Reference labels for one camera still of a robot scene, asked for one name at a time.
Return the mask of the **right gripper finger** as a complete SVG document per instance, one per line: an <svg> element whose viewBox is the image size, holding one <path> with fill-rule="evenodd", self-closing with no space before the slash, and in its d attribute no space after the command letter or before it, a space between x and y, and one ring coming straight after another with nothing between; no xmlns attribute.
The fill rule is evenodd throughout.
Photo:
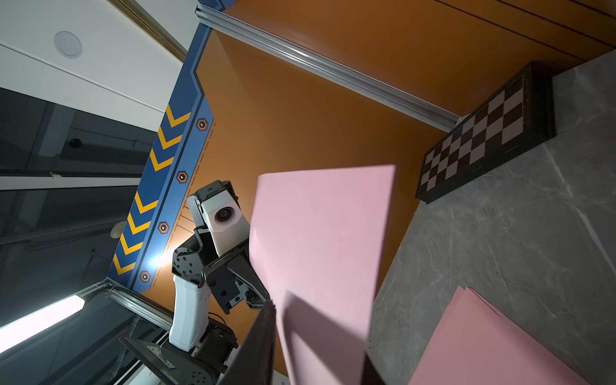
<svg viewBox="0 0 616 385"><path fill-rule="evenodd" d="M276 309L269 300L261 308L234 362L219 384L270 385L274 372L275 341Z"/></svg>

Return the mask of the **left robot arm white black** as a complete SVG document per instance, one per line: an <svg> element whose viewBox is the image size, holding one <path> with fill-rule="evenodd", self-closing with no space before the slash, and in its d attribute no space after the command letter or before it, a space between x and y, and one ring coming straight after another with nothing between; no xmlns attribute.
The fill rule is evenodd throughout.
<svg viewBox="0 0 616 385"><path fill-rule="evenodd" d="M259 311L270 296L250 264L249 242L218 254L205 228L175 249L172 272L176 293L168 341L120 342L165 384L215 384L238 343L225 322L210 319L210 301L224 312L239 303Z"/></svg>

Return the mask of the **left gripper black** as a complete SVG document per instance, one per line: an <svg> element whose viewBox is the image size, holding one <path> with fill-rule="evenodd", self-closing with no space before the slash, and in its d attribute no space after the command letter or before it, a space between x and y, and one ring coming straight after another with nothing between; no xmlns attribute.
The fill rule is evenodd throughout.
<svg viewBox="0 0 616 385"><path fill-rule="evenodd" d="M210 231L196 230L174 250L172 271L200 289L208 288L225 314L242 302L259 311L270 300L250 263L248 240L218 255Z"/></svg>

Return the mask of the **pink paper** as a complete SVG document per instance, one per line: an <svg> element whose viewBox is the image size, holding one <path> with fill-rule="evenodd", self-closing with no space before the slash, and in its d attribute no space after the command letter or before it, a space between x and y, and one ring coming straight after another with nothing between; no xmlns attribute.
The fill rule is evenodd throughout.
<svg viewBox="0 0 616 385"><path fill-rule="evenodd" d="M459 287L411 384L586 384L472 288Z"/></svg>
<svg viewBox="0 0 616 385"><path fill-rule="evenodd" d="M392 165L266 173L250 261L277 312L294 384L358 384L395 176Z"/></svg>

